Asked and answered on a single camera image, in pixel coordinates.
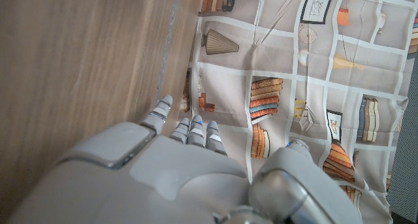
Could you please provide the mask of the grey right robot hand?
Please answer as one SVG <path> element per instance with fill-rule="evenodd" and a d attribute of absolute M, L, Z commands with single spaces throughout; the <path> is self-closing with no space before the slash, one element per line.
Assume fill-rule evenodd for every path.
<path fill-rule="evenodd" d="M 140 123 L 112 126 L 65 152 L 10 223 L 360 223 L 347 194 L 294 140 L 254 179 L 221 143 L 217 123 L 161 130 L 163 97 Z"/>

